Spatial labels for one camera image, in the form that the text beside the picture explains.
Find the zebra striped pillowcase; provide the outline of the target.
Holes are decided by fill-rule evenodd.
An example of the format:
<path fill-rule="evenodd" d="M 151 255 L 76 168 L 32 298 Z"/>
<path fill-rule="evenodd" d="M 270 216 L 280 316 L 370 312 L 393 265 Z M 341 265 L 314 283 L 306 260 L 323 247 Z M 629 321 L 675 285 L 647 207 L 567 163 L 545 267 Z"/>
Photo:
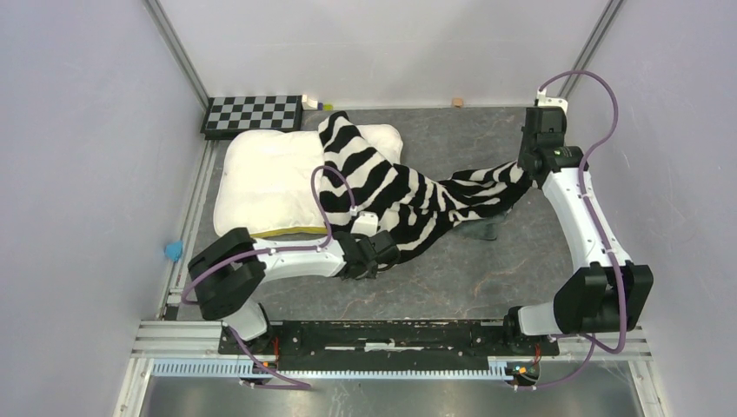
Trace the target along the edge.
<path fill-rule="evenodd" d="M 422 255 L 453 228 L 505 215 L 534 185 L 516 161 L 433 180 L 391 162 L 344 111 L 321 121 L 317 133 L 325 164 L 335 169 L 323 174 L 318 191 L 331 228 L 350 231 L 350 207 L 375 213 L 380 230 L 398 246 L 400 263 Z"/>

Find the white pillow with yellow edge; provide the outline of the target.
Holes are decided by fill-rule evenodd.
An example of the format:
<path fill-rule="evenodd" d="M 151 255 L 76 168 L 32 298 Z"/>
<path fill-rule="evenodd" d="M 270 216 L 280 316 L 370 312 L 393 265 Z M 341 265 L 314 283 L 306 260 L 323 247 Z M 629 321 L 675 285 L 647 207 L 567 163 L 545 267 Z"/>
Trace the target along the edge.
<path fill-rule="evenodd" d="M 315 130 L 250 130 L 227 147 L 213 211 L 217 236 L 246 228 L 258 238 L 326 232 L 312 188 L 325 163 Z"/>

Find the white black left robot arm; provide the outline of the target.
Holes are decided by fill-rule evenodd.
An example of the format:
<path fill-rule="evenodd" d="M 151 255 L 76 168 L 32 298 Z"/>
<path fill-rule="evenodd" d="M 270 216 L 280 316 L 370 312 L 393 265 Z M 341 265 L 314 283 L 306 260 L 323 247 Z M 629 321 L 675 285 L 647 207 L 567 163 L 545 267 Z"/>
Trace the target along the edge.
<path fill-rule="evenodd" d="M 205 321 L 233 326 L 245 348 L 262 354 L 272 345 L 273 331 L 252 299 L 260 285 L 300 277 L 374 278 L 399 258 L 400 250 L 386 231 L 274 241 L 235 228 L 189 261 L 191 283 L 182 292 L 182 303 L 196 305 Z"/>

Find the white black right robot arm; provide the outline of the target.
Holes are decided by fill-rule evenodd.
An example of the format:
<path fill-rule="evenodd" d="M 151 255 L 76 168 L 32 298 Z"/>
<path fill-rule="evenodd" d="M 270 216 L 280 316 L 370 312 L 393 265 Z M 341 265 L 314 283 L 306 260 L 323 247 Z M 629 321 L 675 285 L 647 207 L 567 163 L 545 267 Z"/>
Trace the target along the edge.
<path fill-rule="evenodd" d="M 552 205 L 574 272 L 551 301 L 511 308 L 503 346 L 525 354 L 537 336 L 627 333 L 635 329 L 654 276 L 614 237 L 601 211 L 584 159 L 565 143 L 567 117 L 560 107 L 528 107 L 518 161 Z"/>

